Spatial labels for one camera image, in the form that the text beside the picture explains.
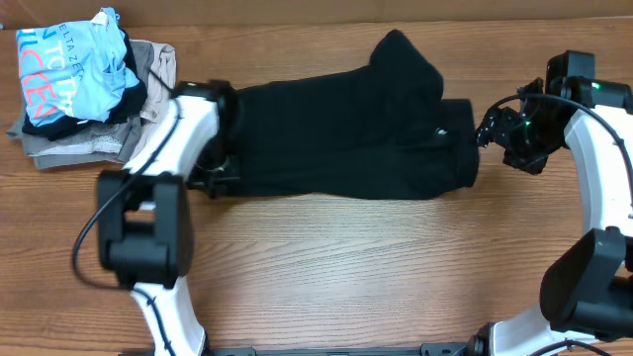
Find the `black shirt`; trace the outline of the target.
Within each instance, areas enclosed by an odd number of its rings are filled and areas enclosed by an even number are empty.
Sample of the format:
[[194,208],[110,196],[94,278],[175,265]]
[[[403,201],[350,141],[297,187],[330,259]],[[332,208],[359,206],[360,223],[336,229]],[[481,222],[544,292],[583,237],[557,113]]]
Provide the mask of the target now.
[[439,71],[398,30],[365,66],[238,96],[239,196],[429,200],[476,181],[471,102],[444,98]]

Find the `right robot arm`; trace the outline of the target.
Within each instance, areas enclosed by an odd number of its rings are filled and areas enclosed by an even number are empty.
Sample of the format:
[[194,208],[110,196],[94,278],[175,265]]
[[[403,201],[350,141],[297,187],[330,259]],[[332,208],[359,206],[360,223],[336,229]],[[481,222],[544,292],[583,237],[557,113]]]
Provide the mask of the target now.
[[567,50],[509,99],[492,104],[476,130],[479,146],[504,149],[505,165],[537,175],[566,148],[575,160],[583,235],[543,276],[539,303],[491,322],[461,355],[558,355],[632,336],[632,89],[598,80],[595,57]]

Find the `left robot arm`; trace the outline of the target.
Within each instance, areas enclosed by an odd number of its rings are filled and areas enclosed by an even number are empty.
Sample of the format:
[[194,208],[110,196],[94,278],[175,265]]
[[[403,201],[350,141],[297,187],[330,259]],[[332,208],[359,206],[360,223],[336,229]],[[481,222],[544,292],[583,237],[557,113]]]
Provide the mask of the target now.
[[211,352],[187,282],[194,254],[188,192],[216,198],[238,183],[228,147],[238,107],[226,81],[179,83],[150,142],[122,170],[97,179],[99,260],[136,301],[154,355]]

